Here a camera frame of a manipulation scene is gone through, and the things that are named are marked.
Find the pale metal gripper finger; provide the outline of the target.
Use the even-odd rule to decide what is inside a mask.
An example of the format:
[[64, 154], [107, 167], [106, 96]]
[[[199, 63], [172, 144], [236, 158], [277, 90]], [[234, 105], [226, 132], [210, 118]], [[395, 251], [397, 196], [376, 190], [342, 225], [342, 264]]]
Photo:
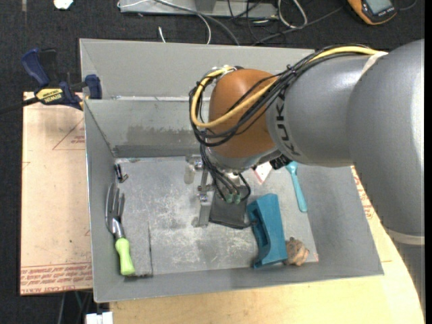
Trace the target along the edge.
[[213, 190], [211, 189], [211, 185], [200, 185], [198, 187], [197, 198], [200, 208], [198, 216], [194, 218], [192, 224], [194, 227], [206, 227], [209, 224], [209, 217], [213, 202]]
[[193, 184], [195, 175], [203, 170], [203, 160], [199, 156], [190, 156], [186, 158], [186, 167], [184, 173], [184, 182], [187, 185]]

